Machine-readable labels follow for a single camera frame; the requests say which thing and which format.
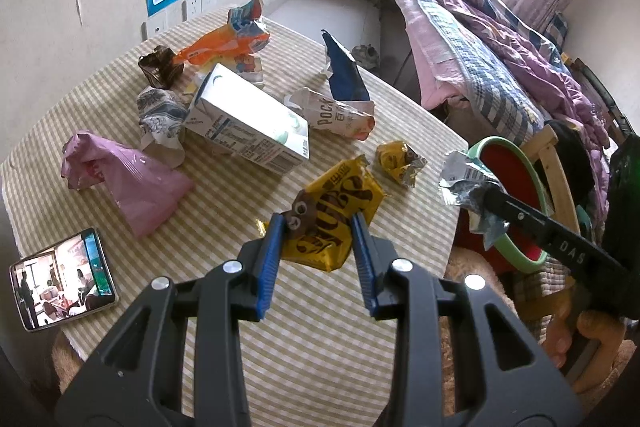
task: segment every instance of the orange snack wrapper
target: orange snack wrapper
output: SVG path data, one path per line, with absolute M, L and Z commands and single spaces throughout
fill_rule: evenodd
M 224 26 L 201 36 L 174 57 L 174 64 L 190 62 L 202 66 L 216 55 L 236 57 L 259 52 L 271 38 L 262 19 L 262 0 L 251 0 L 232 8 Z
M 301 190 L 285 212 L 288 239 L 281 258 L 330 272 L 351 251 L 351 217 L 362 211 L 367 224 L 384 192 L 367 169 L 364 156 L 343 160 Z

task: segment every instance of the barcode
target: barcode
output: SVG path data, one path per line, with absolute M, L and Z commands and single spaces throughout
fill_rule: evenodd
M 277 172 L 278 174 L 286 174 L 297 164 L 298 162 L 290 158 L 290 156 L 287 155 L 287 153 L 281 153 L 278 156 L 276 156 L 273 160 L 271 160 L 269 163 L 267 163 L 266 167 L 268 169 L 271 169 Z
M 471 167 L 467 167 L 465 169 L 465 179 L 467 180 L 476 180 L 476 181 L 483 181 L 484 180 L 484 174 L 482 174 L 482 172 L 473 169 Z

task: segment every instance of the brown wrapper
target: brown wrapper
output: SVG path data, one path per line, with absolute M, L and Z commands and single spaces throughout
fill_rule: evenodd
M 427 160 L 403 141 L 385 143 L 376 149 L 376 158 L 384 171 L 404 187 L 415 187 L 415 177 Z
M 369 224 L 384 198 L 364 156 L 343 160 L 301 190 L 287 217 L 282 259 L 330 272 L 351 251 L 351 217 L 361 210 Z
M 149 84 L 156 89 L 171 89 L 182 74 L 184 64 L 174 65 L 175 53 L 166 46 L 156 46 L 152 53 L 138 59 Z

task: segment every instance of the plaid blanket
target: plaid blanket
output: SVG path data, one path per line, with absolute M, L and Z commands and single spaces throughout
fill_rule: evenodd
M 463 94 L 499 136 L 520 145 L 542 130 L 543 117 L 494 53 L 436 0 L 416 0 L 456 58 Z
M 513 31 L 518 32 L 524 38 L 529 40 L 540 54 L 549 61 L 549 63 L 563 73 L 568 73 L 567 68 L 562 63 L 560 53 L 553 43 L 539 34 L 537 31 L 528 27 L 518 17 L 509 10 L 501 0 L 463 0 L 470 6 L 473 6 L 477 10 L 480 10 L 485 15 L 488 15 L 493 20 L 500 24 L 511 28 Z

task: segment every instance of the purple blanket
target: purple blanket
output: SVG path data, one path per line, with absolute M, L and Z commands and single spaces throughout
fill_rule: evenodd
M 523 36 L 468 6 L 463 0 L 437 1 L 504 62 L 529 96 L 552 117 L 581 126 L 580 136 L 589 153 L 596 183 L 598 209 L 595 217 L 598 222 L 603 220 L 609 173 L 602 160 L 602 148 L 609 146 L 609 136 L 580 85 L 568 74 L 552 68 Z

